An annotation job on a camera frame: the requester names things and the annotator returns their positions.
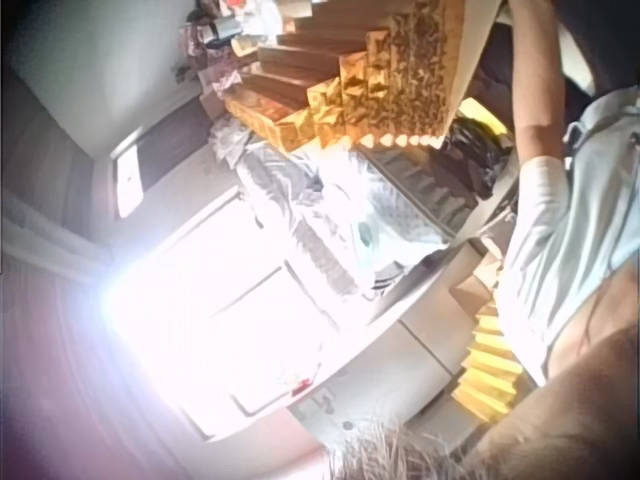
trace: window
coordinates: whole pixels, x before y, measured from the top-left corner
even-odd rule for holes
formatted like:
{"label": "window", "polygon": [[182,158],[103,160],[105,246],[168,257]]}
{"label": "window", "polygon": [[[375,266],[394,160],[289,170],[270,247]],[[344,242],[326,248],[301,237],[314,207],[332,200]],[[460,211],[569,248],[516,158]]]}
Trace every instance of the window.
{"label": "window", "polygon": [[323,341],[335,335],[284,254],[236,197],[111,292],[118,331],[207,436],[313,374]]}
{"label": "window", "polygon": [[128,217],[142,202],[144,194],[135,144],[116,160],[116,195],[120,218]]}

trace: short sleeve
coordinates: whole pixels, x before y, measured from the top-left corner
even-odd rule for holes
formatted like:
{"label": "short sleeve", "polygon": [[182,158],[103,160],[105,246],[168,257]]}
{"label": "short sleeve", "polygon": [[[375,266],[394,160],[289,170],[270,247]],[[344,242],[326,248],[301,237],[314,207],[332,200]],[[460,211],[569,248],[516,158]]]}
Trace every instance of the short sleeve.
{"label": "short sleeve", "polygon": [[505,268],[527,265],[555,231],[569,207],[569,183],[564,164],[553,157],[536,157],[520,170],[516,227]]}

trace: white cloth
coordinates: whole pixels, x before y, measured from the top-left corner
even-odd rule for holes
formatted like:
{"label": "white cloth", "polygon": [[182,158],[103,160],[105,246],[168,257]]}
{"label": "white cloth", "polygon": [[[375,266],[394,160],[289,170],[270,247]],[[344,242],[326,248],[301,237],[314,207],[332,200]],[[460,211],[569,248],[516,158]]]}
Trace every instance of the white cloth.
{"label": "white cloth", "polygon": [[[581,119],[583,131],[619,110],[624,96],[617,92],[592,104]],[[560,331],[640,249],[638,152],[629,137],[640,132],[639,113],[586,142],[570,172],[550,157],[522,167],[518,219],[496,301],[505,337],[539,385]]]}

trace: curtain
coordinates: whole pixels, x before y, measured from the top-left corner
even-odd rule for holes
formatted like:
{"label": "curtain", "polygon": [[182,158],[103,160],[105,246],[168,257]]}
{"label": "curtain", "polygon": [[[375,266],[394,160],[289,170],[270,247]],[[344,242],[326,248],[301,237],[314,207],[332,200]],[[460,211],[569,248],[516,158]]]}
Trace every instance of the curtain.
{"label": "curtain", "polygon": [[180,418],[102,317],[109,255],[3,201],[3,478],[190,478],[170,445]]}

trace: stairs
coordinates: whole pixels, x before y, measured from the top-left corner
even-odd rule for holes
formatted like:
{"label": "stairs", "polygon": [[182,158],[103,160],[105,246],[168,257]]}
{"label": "stairs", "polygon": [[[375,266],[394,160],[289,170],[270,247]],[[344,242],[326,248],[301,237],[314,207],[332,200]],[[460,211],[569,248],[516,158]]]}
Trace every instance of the stairs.
{"label": "stairs", "polygon": [[495,304],[480,309],[476,320],[465,372],[452,396],[482,421],[497,423],[533,385],[500,331]]}
{"label": "stairs", "polygon": [[427,145],[458,108],[450,97],[466,7],[466,0],[313,4],[311,16],[294,20],[295,33],[258,49],[227,109],[285,152],[345,136],[351,144]]}

